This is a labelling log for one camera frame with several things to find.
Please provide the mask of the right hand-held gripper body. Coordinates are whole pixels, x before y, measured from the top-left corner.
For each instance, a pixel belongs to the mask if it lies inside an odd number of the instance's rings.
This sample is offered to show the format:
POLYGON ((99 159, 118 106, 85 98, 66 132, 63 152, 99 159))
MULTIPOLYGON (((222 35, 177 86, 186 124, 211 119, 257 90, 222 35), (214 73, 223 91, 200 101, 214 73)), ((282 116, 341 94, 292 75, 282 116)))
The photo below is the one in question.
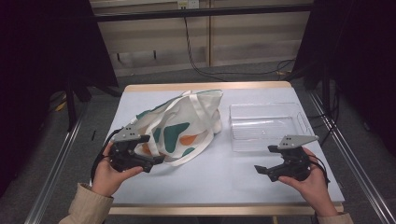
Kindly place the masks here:
POLYGON ((303 181, 310 175, 310 159, 303 150, 303 145, 317 141, 316 135, 285 135, 277 149, 284 162, 278 176, 288 176, 303 181))

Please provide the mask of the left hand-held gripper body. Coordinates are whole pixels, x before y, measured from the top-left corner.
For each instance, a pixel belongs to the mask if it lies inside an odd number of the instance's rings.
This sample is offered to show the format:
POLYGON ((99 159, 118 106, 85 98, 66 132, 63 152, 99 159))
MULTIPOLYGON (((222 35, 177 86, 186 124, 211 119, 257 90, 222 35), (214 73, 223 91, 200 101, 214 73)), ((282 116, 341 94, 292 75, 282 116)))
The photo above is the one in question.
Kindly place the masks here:
POLYGON ((119 129, 111 138, 113 145, 108 153, 113 169, 123 172, 133 167, 143 167, 145 157, 134 152, 139 144, 136 140, 141 134, 136 127, 129 123, 119 129))

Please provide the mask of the white patterned tote bag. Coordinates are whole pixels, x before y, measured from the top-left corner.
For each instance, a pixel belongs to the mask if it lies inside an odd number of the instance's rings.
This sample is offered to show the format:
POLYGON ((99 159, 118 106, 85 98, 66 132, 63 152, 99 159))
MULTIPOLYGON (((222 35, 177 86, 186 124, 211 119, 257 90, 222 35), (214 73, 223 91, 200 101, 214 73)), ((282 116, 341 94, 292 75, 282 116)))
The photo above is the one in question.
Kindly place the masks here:
POLYGON ((223 92, 185 91, 178 97, 135 116, 140 134, 150 136, 135 152, 164 156, 164 162, 179 166, 202 153, 222 130, 219 104, 223 92))

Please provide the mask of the person's left hand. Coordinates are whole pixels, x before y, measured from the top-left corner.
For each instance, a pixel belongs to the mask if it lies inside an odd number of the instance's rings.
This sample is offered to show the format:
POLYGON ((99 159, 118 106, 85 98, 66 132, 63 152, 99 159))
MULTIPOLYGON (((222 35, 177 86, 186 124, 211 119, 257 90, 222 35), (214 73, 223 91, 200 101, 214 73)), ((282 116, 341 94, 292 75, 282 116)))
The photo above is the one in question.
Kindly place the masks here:
POLYGON ((111 197, 123 181, 143 172, 142 167, 134 167, 123 172, 114 170, 108 157, 112 145, 113 143, 110 142, 104 149, 104 157, 99 161, 92 181, 92 191, 106 197, 111 197))

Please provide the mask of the person's right hand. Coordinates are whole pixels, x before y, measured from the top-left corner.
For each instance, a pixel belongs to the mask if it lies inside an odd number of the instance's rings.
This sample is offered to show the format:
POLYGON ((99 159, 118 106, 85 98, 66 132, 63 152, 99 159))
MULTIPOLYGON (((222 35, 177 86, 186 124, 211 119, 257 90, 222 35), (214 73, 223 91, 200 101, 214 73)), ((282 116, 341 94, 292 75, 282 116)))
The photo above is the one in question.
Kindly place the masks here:
POLYGON ((304 181, 298 181, 288 176, 280 176, 278 180, 296 189, 315 210, 318 217, 335 217, 338 212, 330 198, 323 171, 317 166, 316 155, 307 148, 304 148, 304 152, 313 162, 310 165, 310 176, 304 181))

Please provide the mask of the clear plastic container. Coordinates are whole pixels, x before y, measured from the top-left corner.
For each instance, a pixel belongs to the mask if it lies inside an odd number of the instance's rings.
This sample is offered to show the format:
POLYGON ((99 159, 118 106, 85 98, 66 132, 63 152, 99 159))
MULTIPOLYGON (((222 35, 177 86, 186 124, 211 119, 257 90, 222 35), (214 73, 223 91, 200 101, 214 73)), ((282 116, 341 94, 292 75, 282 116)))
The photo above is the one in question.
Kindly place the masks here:
POLYGON ((295 103, 230 105, 233 151, 263 152, 285 135, 313 135, 300 106, 295 103))

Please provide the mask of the black metal stand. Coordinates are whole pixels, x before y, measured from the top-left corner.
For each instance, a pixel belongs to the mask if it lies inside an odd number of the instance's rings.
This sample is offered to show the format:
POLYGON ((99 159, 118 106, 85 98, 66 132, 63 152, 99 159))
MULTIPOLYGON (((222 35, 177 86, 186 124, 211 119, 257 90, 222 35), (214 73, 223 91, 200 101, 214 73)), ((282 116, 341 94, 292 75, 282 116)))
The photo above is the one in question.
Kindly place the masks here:
POLYGON ((78 117, 76 112, 75 97, 81 102, 89 102, 92 98, 83 78, 69 77, 65 82, 66 104, 68 112, 68 129, 71 132, 75 127, 78 117))

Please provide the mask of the black curtain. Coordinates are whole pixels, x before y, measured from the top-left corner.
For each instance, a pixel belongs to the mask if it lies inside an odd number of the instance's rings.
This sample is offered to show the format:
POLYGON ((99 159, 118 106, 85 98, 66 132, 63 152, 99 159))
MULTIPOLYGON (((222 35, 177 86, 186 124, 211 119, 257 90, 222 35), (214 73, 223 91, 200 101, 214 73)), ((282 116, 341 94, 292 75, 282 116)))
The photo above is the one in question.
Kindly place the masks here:
POLYGON ((396 156, 396 0, 313 0, 293 70, 334 79, 396 156))
POLYGON ((31 156, 57 91, 116 87, 90 0, 0 0, 0 197, 31 156))

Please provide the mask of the black horizontal bar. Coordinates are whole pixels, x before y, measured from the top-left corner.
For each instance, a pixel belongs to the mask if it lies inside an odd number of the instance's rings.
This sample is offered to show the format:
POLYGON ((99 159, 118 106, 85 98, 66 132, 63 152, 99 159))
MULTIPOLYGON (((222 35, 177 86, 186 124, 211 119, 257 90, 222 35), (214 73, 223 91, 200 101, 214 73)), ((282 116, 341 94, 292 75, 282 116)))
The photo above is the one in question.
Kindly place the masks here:
POLYGON ((93 21, 141 21, 157 19, 174 19, 188 17, 208 17, 208 16, 229 16, 243 14, 268 14, 268 13, 289 13, 289 12, 306 12, 314 6, 312 4, 298 5, 274 5, 259 7, 215 7, 200 9, 176 9, 165 11, 150 11, 136 13, 107 13, 95 14, 92 16, 93 21))

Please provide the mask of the white power outlet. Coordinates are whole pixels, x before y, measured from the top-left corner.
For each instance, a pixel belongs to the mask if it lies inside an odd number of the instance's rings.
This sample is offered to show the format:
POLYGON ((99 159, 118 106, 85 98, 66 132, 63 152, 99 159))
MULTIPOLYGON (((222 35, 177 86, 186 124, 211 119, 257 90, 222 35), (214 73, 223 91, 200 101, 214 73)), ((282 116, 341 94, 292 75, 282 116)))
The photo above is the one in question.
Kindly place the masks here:
POLYGON ((199 0, 177 0, 178 9, 197 9, 199 7, 199 0))

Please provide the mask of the aluminium floor rail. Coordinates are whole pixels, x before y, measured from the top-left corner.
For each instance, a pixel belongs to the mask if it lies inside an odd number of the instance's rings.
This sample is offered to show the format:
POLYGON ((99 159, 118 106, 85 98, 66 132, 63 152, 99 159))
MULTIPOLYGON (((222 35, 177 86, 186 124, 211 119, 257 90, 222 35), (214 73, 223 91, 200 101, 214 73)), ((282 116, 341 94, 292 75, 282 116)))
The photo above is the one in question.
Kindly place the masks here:
POLYGON ((42 217, 44 216, 47 206, 50 202, 50 198, 54 192, 56 184, 60 178, 65 162, 68 158, 68 154, 70 153, 70 150, 78 136, 81 123, 86 116, 88 107, 89 103, 82 104, 78 119, 72 127, 71 131, 67 133, 62 147, 57 155, 57 158, 50 169, 46 182, 40 190, 39 195, 36 197, 35 202, 27 218, 24 221, 24 224, 40 224, 42 217))
POLYGON ((304 108, 325 139, 322 149, 344 194, 345 211, 356 224, 396 224, 396 159, 345 99, 336 102, 330 118, 317 93, 306 95, 304 108))

